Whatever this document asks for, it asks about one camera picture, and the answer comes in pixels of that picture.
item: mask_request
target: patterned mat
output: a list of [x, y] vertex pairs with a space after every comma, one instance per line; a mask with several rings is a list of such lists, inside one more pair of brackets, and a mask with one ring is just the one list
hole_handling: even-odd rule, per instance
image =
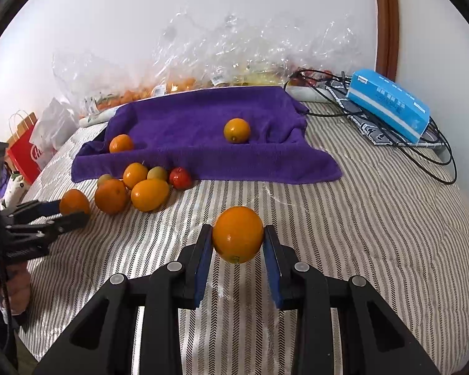
[[[306, 103], [311, 111], [328, 107]], [[31, 187], [25, 200], [54, 200], [69, 188], [93, 198], [96, 181], [73, 184], [80, 146], [105, 124], [80, 129]], [[153, 272], [194, 243], [203, 223], [234, 205], [274, 224], [282, 243], [325, 275], [366, 277], [413, 332], [440, 371], [451, 374], [469, 351], [469, 207], [458, 186], [443, 186], [392, 147], [374, 147], [343, 118], [309, 118], [308, 142], [328, 151], [344, 176], [333, 183], [201, 181], [174, 191], [157, 213], [128, 207], [110, 217], [91, 203], [87, 227], [62, 235], [51, 255], [28, 267], [33, 281], [29, 324], [20, 337], [41, 359], [62, 330], [113, 274]], [[426, 155], [434, 156], [428, 149]], [[427, 165], [442, 178], [448, 174]], [[335, 373], [341, 373], [333, 313]], [[264, 258], [243, 265], [214, 252], [205, 297], [179, 312], [184, 373], [290, 373], [295, 312], [278, 312]], [[136, 335], [139, 346], [139, 331]], [[138, 368], [134, 357], [134, 373]]]

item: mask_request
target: white patterned fabric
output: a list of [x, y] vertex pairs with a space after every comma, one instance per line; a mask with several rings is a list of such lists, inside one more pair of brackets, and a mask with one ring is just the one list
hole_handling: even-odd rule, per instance
[[[324, 111], [321, 104], [306, 105]], [[96, 181], [72, 183], [71, 162], [104, 127], [78, 130], [25, 200], [58, 199], [70, 188], [92, 199]], [[226, 208], [245, 205], [264, 224], [274, 224], [300, 260], [325, 275], [367, 278], [441, 373], [451, 374], [469, 350], [469, 207], [458, 186], [432, 180], [395, 148], [374, 147], [343, 118], [309, 117], [306, 138], [335, 158], [344, 173], [340, 180], [308, 185], [207, 180], [173, 191], [156, 213], [129, 205], [115, 217], [92, 201], [86, 228], [61, 235], [49, 256], [28, 265], [33, 299], [20, 333], [25, 345], [41, 359], [113, 273], [130, 278], [152, 273], [194, 243], [202, 224], [213, 223]], [[449, 177], [440, 166], [429, 169]], [[333, 319], [338, 374], [335, 314]], [[295, 312], [275, 309], [261, 253], [231, 265], [214, 252], [203, 302], [195, 312], [179, 312], [184, 373], [290, 373], [295, 320]]]

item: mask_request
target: red shopping bag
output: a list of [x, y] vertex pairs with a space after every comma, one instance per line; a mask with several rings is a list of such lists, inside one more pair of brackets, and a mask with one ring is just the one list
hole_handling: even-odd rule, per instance
[[35, 124], [34, 113], [23, 118], [18, 125], [17, 132], [13, 133], [9, 139], [10, 146], [7, 150], [8, 156], [29, 184], [33, 184], [40, 174], [40, 167], [35, 160], [42, 155], [38, 148], [29, 142]]

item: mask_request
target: human hand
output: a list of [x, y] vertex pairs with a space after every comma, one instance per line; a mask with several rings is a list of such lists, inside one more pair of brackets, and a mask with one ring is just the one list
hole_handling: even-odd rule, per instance
[[[26, 265], [27, 263], [23, 262], [7, 267], [7, 273], [9, 278], [11, 278], [7, 282], [7, 290], [9, 294], [10, 310], [13, 315], [23, 313], [28, 307], [31, 289], [30, 274]], [[5, 301], [2, 301], [1, 307], [5, 308]]]

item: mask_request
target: blue tissue box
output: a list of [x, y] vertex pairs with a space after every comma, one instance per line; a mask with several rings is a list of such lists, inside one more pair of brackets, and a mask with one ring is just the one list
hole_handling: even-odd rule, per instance
[[347, 97], [417, 143], [429, 124], [429, 107], [370, 69], [354, 72]]

